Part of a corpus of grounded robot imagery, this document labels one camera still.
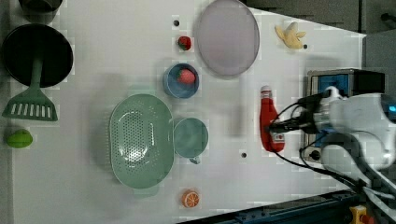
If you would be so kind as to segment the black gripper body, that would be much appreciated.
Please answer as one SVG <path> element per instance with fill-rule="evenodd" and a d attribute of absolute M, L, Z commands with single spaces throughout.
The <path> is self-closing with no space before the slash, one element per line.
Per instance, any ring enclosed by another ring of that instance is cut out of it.
<path fill-rule="evenodd" d="M 314 114 L 318 112 L 322 98 L 323 94 L 318 93 L 299 99 L 295 105 L 304 109 L 301 115 L 283 121 L 277 121 L 276 119 L 272 122 L 270 131 L 272 133 L 288 133 L 302 130 L 307 134 L 319 133 L 317 124 L 314 121 Z"/>

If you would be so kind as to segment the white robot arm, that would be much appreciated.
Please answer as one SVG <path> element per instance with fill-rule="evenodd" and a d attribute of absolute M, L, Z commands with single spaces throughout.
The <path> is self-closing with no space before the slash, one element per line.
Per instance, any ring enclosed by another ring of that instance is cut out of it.
<path fill-rule="evenodd" d="M 279 118 L 268 87 L 262 87 L 261 98 L 260 131 L 266 150 L 281 151 L 287 132 L 317 134 L 322 164 L 318 173 L 356 191 L 395 198 L 395 185 L 380 173 L 395 162 L 394 98 L 378 92 L 345 97 L 330 86 L 299 99 L 292 106 L 301 114 L 286 120 Z"/>

